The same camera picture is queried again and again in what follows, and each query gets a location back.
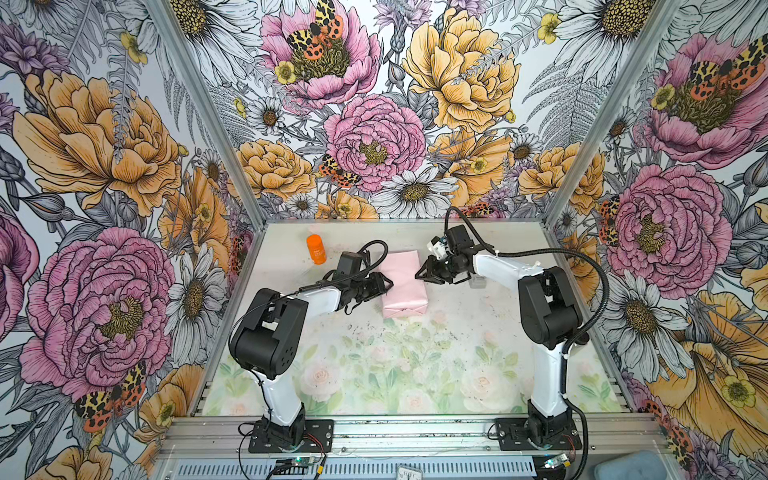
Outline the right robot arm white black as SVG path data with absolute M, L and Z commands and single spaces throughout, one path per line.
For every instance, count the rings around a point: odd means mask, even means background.
M 468 279 L 484 277 L 517 295 L 522 329 L 534 344 L 534 386 L 528 401 L 525 439 L 536 447 L 553 446 L 573 430 L 567 367 L 583 322 L 564 270 L 472 247 L 460 253 L 429 255 L 414 278 L 442 285 L 460 283 L 462 275 Z

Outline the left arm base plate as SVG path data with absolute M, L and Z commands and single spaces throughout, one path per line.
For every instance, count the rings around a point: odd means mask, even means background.
M 297 419 L 291 426 L 280 426 L 262 417 L 250 434 L 251 454 L 329 453 L 333 445 L 335 422 L 330 419 Z

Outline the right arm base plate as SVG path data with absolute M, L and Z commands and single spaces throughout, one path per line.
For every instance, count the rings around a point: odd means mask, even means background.
M 524 417 L 497 418 L 488 428 L 486 437 L 496 441 L 501 451 L 575 451 L 583 446 L 572 419 L 558 423 Z

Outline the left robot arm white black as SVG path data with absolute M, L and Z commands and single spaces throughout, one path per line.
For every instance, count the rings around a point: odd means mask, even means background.
M 322 280 L 289 294 L 262 288 L 230 334 L 233 360 L 254 376 L 264 413 L 251 434 L 249 451 L 297 451 L 311 428 L 306 407 L 292 381 L 285 376 L 298 353 L 305 323 L 318 316 L 343 311 L 383 296 L 394 286 L 384 274 L 342 276 Z

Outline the purple wrapping paper sheet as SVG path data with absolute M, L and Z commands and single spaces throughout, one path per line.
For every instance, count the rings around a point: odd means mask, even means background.
M 416 250 L 390 253 L 379 267 L 379 272 L 392 281 L 393 286 L 382 297 L 384 318 L 405 318 L 427 313 L 428 296 L 423 280 L 415 278 L 421 267 Z

